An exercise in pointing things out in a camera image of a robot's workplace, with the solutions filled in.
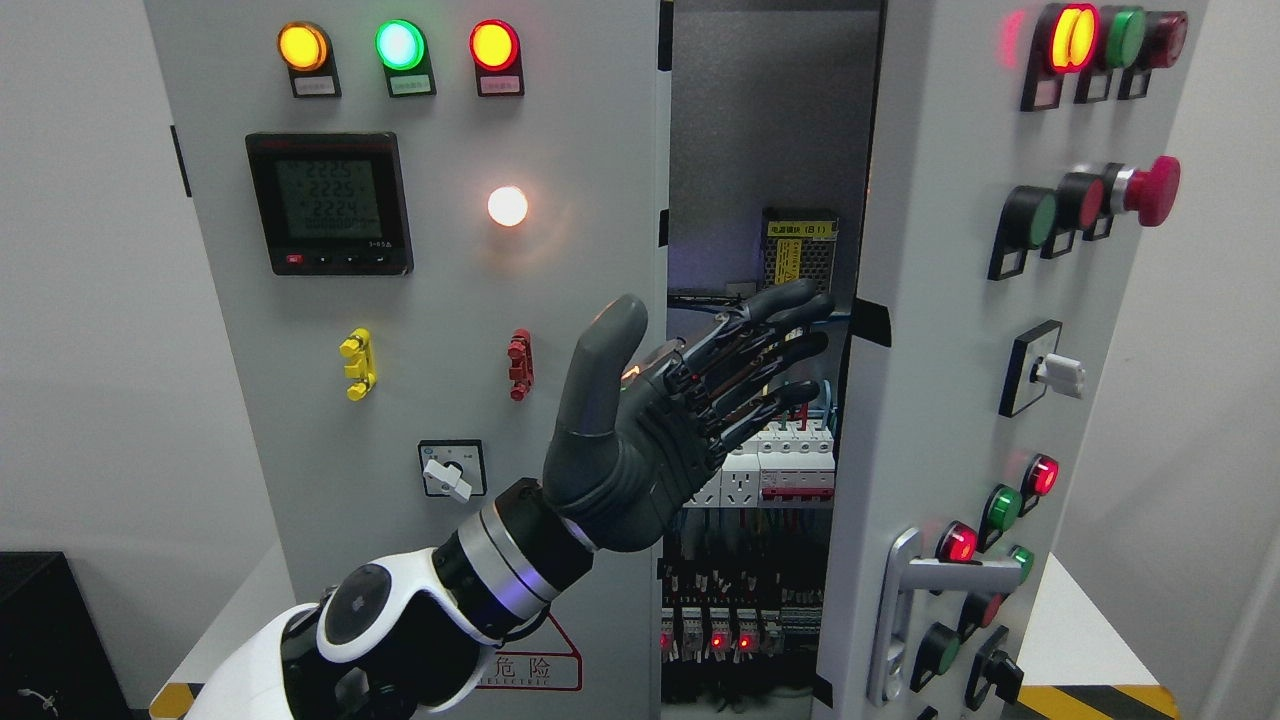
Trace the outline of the grey robotic left hand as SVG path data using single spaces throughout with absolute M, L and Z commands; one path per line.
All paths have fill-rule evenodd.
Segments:
M 824 333 L 795 331 L 833 307 L 813 281 L 776 286 L 631 373 L 646 309 L 632 295 L 617 299 L 572 356 L 544 462 L 545 501 L 599 548 L 653 546 L 730 451 L 818 396 L 812 380 L 771 382 L 826 350 Z

